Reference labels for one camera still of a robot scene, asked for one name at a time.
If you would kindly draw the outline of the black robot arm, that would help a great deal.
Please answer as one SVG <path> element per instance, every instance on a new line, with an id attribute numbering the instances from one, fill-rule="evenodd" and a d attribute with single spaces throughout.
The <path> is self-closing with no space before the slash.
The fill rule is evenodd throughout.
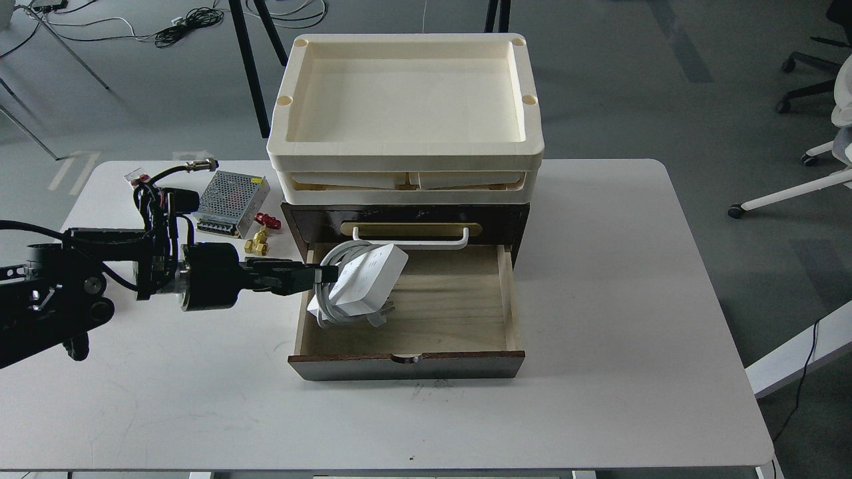
<path id="1" fill-rule="evenodd" d="M 198 209 L 200 195 L 161 188 L 157 182 L 173 173 L 212 172 L 216 167 L 215 160 L 196 160 L 155 176 L 134 177 L 130 183 L 142 230 L 58 232 L 28 222 L 2 221 L 3 230 L 53 239 L 31 245 L 24 264 L 2 267 L 2 367 L 55 345 L 62 345 L 74 361 L 85 360 L 88 332 L 106 324 L 115 312 L 105 296 L 110 279 L 140 301 L 176 292 L 184 311 L 228 309 L 243 290 L 289 296 L 337 281 L 335 265 L 289 259 L 240 261 L 230 243 L 194 242 L 193 227 L 188 228 L 188 243 L 179 245 L 177 219 Z"/>

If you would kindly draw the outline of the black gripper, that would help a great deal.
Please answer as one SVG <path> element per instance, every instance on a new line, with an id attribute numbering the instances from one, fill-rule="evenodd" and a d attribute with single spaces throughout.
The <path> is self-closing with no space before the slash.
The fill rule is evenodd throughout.
<path id="1" fill-rule="evenodd" d="M 290 296 L 313 290 L 316 283 L 335 283 L 339 267 L 300 263 L 282 258 L 248 258 L 248 270 L 240 263 L 231 243 L 186 243 L 182 246 L 183 265 L 178 276 L 180 308 L 185 312 L 228 309 L 243 290 Z"/>

